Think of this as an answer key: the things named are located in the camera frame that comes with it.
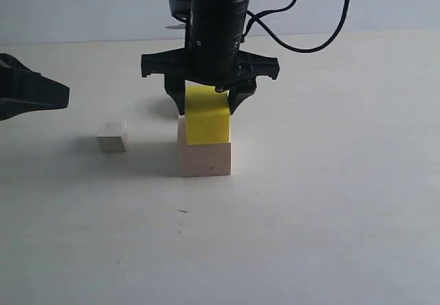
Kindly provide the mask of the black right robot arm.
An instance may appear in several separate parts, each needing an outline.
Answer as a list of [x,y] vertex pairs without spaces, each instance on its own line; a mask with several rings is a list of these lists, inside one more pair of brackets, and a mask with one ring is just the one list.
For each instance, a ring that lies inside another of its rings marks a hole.
[[185,113],[186,82],[228,93],[231,113],[256,91],[256,79],[275,80],[277,58],[242,51],[250,0],[169,0],[171,14],[185,22],[185,45],[141,57],[142,77],[164,75],[164,88],[180,115]]

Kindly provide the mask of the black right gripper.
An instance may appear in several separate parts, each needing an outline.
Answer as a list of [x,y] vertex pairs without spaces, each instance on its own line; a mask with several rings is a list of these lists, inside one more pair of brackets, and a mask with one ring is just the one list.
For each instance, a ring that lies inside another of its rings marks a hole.
[[141,77],[164,77],[165,92],[173,99],[179,115],[185,114],[186,83],[230,88],[228,106],[233,115],[240,104],[254,95],[259,76],[273,80],[279,74],[277,58],[241,51],[244,27],[186,30],[185,46],[142,54]]

